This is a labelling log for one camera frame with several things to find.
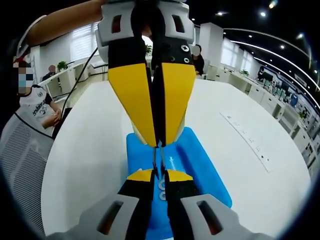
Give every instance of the white t-shirt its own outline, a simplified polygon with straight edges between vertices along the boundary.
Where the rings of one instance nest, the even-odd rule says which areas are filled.
[[[46,119],[51,117],[55,111],[50,107],[52,98],[40,86],[33,85],[28,95],[20,97],[20,106],[28,106],[31,113],[42,124]],[[45,131],[52,136],[54,127],[48,127]]]

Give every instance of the black cable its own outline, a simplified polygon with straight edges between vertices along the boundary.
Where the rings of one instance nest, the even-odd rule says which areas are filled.
[[[70,98],[71,94],[72,94],[73,91],[75,90],[75,88],[76,88],[79,80],[80,80],[81,77],[82,77],[82,74],[84,73],[84,71],[85,71],[85,69],[86,69],[86,67],[87,67],[87,65],[88,65],[88,63],[89,63],[89,61],[93,58],[93,56],[95,55],[95,53],[97,52],[97,50],[98,50],[98,48],[96,48],[96,49],[93,51],[93,53],[91,54],[91,56],[89,57],[89,59],[86,61],[85,65],[84,65],[84,67],[83,67],[83,69],[82,69],[82,71],[81,71],[81,73],[80,73],[80,76],[79,76],[78,79],[75,81],[75,84],[74,84],[73,88],[72,88],[71,91],[69,92],[69,95],[66,97],[66,100],[65,100],[65,102],[64,102],[64,104],[63,104],[63,108],[62,108],[62,115],[64,114],[64,110],[65,110],[66,103],[67,103],[68,99]]]
[[[23,120],[16,112],[14,113],[14,115],[21,121],[23,122],[25,125],[27,125],[29,128],[31,128],[32,130],[36,131],[37,133],[43,135],[43,136],[46,136],[50,139],[54,139],[52,136],[49,136],[45,133],[43,133],[42,131],[39,131],[38,129],[35,129],[33,126],[31,126],[29,123],[27,123],[25,120]]]

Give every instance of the computer monitor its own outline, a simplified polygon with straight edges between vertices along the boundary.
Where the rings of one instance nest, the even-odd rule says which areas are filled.
[[[262,75],[262,78],[272,83],[272,80],[274,79],[274,76],[269,74],[269,73],[267,73],[267,72],[264,72],[263,75]]]

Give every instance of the human arm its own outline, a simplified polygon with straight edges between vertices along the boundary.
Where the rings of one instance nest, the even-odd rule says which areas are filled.
[[[36,23],[26,36],[29,46],[39,45],[74,29],[102,19],[101,6],[105,0],[90,0],[55,11]]]
[[[61,109],[59,108],[59,106],[53,100],[50,102],[49,105],[53,109],[53,111],[55,112],[55,115],[57,116],[57,118],[60,120],[61,119]]]
[[[44,129],[47,129],[49,127],[54,127],[59,122],[59,119],[54,114],[50,117],[48,117],[46,120],[43,121],[42,126]]]

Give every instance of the potted plant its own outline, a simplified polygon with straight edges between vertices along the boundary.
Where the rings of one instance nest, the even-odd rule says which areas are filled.
[[[146,51],[146,53],[145,53],[146,55],[150,55],[151,52],[152,52],[152,46],[146,44],[146,45],[145,45],[145,51]]]
[[[68,66],[67,66],[67,63],[65,61],[61,61],[61,62],[58,63],[57,68],[58,68],[58,71],[60,72],[63,69],[67,69]]]
[[[245,76],[249,76],[249,72],[245,69],[243,69],[241,72],[240,72],[242,75],[245,75]]]

